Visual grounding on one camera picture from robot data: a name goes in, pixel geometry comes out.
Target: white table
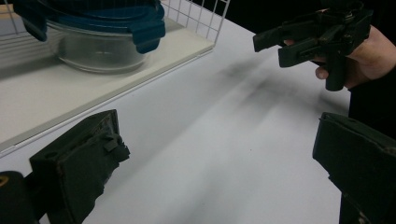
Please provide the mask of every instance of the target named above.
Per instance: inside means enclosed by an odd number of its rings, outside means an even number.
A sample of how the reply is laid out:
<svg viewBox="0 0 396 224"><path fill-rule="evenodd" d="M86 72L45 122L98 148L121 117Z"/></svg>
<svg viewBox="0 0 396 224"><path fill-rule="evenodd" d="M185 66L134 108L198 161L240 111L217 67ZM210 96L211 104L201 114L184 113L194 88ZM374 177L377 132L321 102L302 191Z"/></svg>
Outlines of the white table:
<svg viewBox="0 0 396 224"><path fill-rule="evenodd" d="M52 127L0 171L29 174L46 144L117 109L131 158L84 223L338 223L340 192L312 149L321 113L346 115L349 93L326 91L312 63L279 68L252 37L225 21L211 53Z"/></svg>

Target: food storage container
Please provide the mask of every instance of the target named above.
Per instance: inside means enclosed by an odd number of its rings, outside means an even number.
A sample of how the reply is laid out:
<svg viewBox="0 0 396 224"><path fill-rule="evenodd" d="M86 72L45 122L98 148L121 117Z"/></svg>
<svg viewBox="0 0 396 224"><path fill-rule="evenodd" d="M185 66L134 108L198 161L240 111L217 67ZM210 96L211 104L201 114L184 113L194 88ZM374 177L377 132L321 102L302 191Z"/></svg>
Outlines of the food storage container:
<svg viewBox="0 0 396 224"><path fill-rule="evenodd" d="M62 61L96 73L136 69L165 36L159 0L17 0L14 10Z"/></svg>

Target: sleeve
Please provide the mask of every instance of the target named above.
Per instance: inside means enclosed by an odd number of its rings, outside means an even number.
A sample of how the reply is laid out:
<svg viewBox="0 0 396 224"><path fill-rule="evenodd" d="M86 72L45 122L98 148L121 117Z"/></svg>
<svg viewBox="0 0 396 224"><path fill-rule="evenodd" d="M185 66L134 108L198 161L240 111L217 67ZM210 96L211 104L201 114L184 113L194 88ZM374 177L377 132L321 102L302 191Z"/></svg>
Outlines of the sleeve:
<svg viewBox="0 0 396 224"><path fill-rule="evenodd" d="M349 91L349 117L396 139L396 68Z"/></svg>

